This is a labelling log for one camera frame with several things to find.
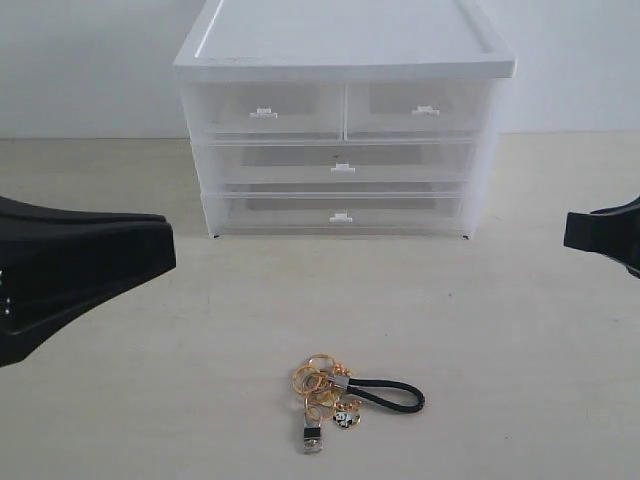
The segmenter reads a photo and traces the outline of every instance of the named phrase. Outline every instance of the beige table surface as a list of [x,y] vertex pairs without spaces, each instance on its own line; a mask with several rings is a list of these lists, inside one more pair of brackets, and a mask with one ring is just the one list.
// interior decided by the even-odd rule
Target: beige table surface
[[[166,214],[178,268],[0,370],[0,478],[637,479],[640,281],[562,246],[640,190],[640,135],[502,139],[458,238],[205,238],[188,143],[0,142],[0,195]],[[299,453],[288,377],[330,352],[423,388]]]

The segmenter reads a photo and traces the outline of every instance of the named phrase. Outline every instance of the metal clasp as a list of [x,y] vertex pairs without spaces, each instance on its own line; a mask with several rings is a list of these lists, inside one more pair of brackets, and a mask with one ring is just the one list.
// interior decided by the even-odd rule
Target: metal clasp
[[[311,413],[313,410],[317,411],[317,416]],[[306,454],[322,451],[322,412],[315,406],[305,408],[302,451]]]

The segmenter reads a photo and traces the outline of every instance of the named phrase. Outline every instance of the keychain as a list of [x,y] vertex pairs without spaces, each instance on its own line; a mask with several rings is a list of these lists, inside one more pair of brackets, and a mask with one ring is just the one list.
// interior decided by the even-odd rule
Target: keychain
[[[362,400],[375,403],[398,413],[417,413],[425,406],[424,394],[413,385],[392,380],[362,380],[327,354],[310,357],[293,374],[293,389],[304,401],[304,453],[322,450],[322,421],[332,418],[343,430],[360,423]],[[358,387],[393,388],[411,394],[415,402],[402,405]]]

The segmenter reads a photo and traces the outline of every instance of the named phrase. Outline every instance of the white wall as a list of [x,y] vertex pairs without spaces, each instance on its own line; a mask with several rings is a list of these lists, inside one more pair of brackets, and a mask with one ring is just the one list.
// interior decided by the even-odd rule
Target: white wall
[[[478,1],[520,58],[504,131],[640,130],[639,0]],[[0,137],[186,136],[171,63],[204,0],[3,3]]]

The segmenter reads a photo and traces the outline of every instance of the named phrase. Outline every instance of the white top lid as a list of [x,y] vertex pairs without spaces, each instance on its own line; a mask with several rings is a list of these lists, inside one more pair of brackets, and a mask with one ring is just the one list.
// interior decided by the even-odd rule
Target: white top lid
[[208,0],[175,68],[186,82],[504,78],[515,57],[472,0]]

